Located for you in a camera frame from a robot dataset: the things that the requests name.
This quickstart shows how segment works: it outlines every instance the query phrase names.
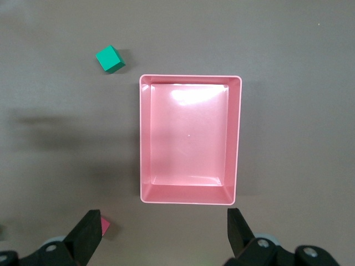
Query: green cube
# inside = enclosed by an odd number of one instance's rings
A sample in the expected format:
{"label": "green cube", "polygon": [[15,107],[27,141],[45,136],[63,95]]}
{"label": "green cube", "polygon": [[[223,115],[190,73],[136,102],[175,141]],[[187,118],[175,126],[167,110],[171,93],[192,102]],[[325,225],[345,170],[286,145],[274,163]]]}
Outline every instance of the green cube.
{"label": "green cube", "polygon": [[126,65],[118,51],[112,45],[98,52],[96,58],[99,60],[102,68],[111,74]]}

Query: pink bin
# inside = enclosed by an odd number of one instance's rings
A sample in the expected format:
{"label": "pink bin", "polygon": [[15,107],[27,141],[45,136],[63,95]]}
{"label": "pink bin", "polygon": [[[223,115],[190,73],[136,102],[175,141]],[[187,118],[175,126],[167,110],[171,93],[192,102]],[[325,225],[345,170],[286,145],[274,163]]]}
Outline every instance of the pink bin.
{"label": "pink bin", "polygon": [[143,75],[139,85],[141,200],[232,205],[241,78]]}

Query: screw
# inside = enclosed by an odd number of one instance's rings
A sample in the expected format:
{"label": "screw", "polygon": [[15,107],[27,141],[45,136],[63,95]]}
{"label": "screw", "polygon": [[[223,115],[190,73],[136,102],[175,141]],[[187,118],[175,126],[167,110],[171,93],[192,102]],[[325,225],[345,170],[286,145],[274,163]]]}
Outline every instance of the screw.
{"label": "screw", "polygon": [[303,251],[312,258],[318,256],[318,253],[313,248],[304,248]]}
{"label": "screw", "polygon": [[6,255],[0,256],[0,262],[4,262],[5,260],[7,260],[7,256]]}
{"label": "screw", "polygon": [[262,248],[268,248],[269,244],[268,241],[266,241],[265,239],[259,239],[257,241],[257,243],[259,244],[260,247]]}
{"label": "screw", "polygon": [[56,245],[49,245],[49,246],[47,246],[47,248],[45,249],[45,251],[51,252],[51,251],[54,251],[56,248],[57,248]]}

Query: pink plastic tray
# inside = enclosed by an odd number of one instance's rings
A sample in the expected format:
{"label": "pink plastic tray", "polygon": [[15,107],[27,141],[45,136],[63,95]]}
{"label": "pink plastic tray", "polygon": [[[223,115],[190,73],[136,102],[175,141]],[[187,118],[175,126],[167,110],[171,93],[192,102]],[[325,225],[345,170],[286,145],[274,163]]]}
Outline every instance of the pink plastic tray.
{"label": "pink plastic tray", "polygon": [[141,200],[233,204],[241,78],[143,75],[139,85]]}

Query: green block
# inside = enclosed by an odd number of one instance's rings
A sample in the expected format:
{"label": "green block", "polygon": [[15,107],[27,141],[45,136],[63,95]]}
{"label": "green block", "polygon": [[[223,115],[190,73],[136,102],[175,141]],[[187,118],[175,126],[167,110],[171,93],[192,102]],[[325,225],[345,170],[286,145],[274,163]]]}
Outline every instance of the green block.
{"label": "green block", "polygon": [[119,52],[112,45],[98,52],[96,58],[99,60],[102,68],[111,74],[126,65]]}

